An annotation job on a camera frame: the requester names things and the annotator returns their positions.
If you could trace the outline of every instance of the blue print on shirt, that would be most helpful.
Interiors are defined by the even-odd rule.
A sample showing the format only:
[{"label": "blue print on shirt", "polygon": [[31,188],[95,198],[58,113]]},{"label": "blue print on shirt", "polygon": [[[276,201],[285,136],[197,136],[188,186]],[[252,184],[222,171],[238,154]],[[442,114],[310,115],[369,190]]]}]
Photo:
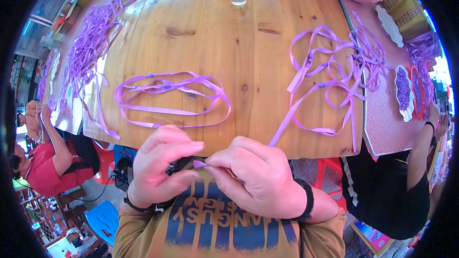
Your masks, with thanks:
[{"label": "blue print on shirt", "polygon": [[[279,243],[279,226],[284,229],[289,243],[297,241],[289,220],[264,218],[239,208],[214,182],[209,183],[206,196],[205,192],[204,182],[196,182],[193,196],[190,187],[176,199],[169,216],[166,243],[192,246],[199,229],[199,237],[196,237],[198,249],[214,246],[227,251],[231,244],[237,251],[263,249],[265,245],[270,249]],[[212,221],[217,218],[218,225],[214,225]],[[233,241],[230,242],[231,229]],[[214,231],[216,238],[212,245]]]}]

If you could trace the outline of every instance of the orange t-shirt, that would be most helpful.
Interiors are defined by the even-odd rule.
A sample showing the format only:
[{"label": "orange t-shirt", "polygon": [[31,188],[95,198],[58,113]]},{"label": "orange t-shirt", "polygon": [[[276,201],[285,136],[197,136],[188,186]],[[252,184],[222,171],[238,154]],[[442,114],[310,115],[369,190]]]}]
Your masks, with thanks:
[{"label": "orange t-shirt", "polygon": [[177,197],[164,213],[119,215],[112,256],[121,257],[344,257],[342,209],[323,223],[271,219],[239,208],[204,169],[200,181]]}]

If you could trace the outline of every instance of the wood grain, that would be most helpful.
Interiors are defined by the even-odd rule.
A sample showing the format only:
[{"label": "wood grain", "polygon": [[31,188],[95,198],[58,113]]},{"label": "wood grain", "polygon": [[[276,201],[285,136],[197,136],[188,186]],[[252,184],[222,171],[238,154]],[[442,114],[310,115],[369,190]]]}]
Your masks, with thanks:
[{"label": "wood grain", "polygon": [[[106,135],[87,118],[83,132],[95,139],[140,147],[154,130],[130,124],[121,117],[113,100],[114,89],[129,78],[147,73],[190,70],[221,80],[232,102],[225,122],[199,128],[186,128],[193,140],[203,140],[201,155],[210,156],[227,148],[237,135],[248,136],[268,144],[289,110],[290,93],[286,90],[296,74],[290,62],[293,37],[319,25],[330,27],[340,39],[348,41],[349,27],[337,0],[248,0],[241,7],[229,0],[139,0],[120,16],[123,30],[115,39],[105,61],[104,75],[109,87],[101,87],[101,107],[109,129],[118,131],[121,140]],[[310,37],[302,38],[293,48],[297,61],[307,55]],[[317,38],[316,47],[334,47],[326,38]],[[335,56],[349,72],[347,58],[351,49]],[[319,54],[313,67],[328,59]],[[172,76],[172,81],[186,78]],[[325,71],[308,77],[298,89],[296,99],[319,82],[330,80]],[[190,86],[211,94],[202,85]],[[308,128],[341,128],[348,106],[330,107],[324,99],[325,89],[308,96],[296,117]],[[88,96],[92,116],[97,118],[95,87]],[[330,100],[341,103],[345,92],[334,88]],[[354,97],[358,152],[362,139],[363,102]],[[177,108],[196,113],[210,106],[202,97],[189,97],[180,91],[160,95],[142,95],[134,104]],[[188,126],[211,124],[226,116],[227,107],[219,102],[204,115],[180,116],[127,110],[130,119]],[[351,124],[336,136],[315,134],[290,122],[276,145],[288,158],[326,158],[352,155]]]}]

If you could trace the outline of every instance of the red plastic stool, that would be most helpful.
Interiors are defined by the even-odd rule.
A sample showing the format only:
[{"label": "red plastic stool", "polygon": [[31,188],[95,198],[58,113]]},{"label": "red plastic stool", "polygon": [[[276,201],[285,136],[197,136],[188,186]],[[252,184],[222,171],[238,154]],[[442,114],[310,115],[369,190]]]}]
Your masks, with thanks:
[{"label": "red plastic stool", "polygon": [[[317,160],[317,179],[316,183],[314,185],[315,188],[322,189],[322,183],[324,181],[324,172],[325,172],[325,166],[330,167],[331,169],[335,170],[338,174],[341,176],[343,175],[342,169],[341,169],[341,162],[339,158],[318,158]],[[343,192],[342,189],[342,182],[338,184],[341,189],[328,192],[327,194],[332,196],[335,194],[339,194]],[[336,200],[336,203],[338,204],[339,207],[344,209],[344,211],[347,212],[347,206],[346,206],[346,199],[344,198],[343,195],[341,195],[341,198]]]},{"label": "red plastic stool", "polygon": [[105,185],[105,184],[113,184],[115,183],[114,181],[110,180],[109,177],[110,174],[112,173],[112,170],[115,169],[115,157],[113,156],[113,150],[111,151],[106,151],[100,148],[94,140],[92,141],[94,144],[95,150],[97,152],[97,155],[99,156],[99,161],[100,161],[100,168],[99,168],[99,173],[100,177],[98,178],[97,174],[94,175],[95,181],[97,183]]}]

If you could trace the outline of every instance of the right hand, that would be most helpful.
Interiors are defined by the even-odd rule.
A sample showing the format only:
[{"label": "right hand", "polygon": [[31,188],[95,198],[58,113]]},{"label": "right hand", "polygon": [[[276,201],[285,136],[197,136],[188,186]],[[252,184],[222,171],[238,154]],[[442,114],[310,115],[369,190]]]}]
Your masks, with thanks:
[{"label": "right hand", "polygon": [[49,108],[48,105],[43,105],[41,107],[41,121],[43,123],[47,123],[47,122],[51,122],[50,119],[51,119],[51,109]]},{"label": "right hand", "polygon": [[[306,191],[292,177],[284,152],[238,136],[205,160],[217,187],[240,208],[268,218],[291,219],[306,209]],[[230,169],[239,179],[232,177]]]},{"label": "right hand", "polygon": [[434,102],[430,102],[429,103],[429,122],[433,123],[433,125],[436,125],[439,116],[440,116],[440,111],[437,105],[435,105]]}]

